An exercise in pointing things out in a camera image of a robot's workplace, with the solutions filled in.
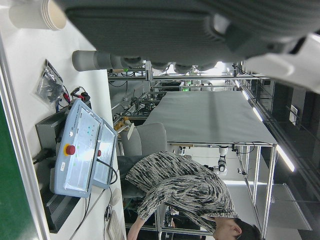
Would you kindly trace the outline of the left grey white dexterous hand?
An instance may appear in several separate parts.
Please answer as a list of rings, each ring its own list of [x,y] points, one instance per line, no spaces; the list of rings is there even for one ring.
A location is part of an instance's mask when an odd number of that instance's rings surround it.
[[[100,51],[156,69],[245,62],[256,73],[320,91],[317,0],[59,0]]]

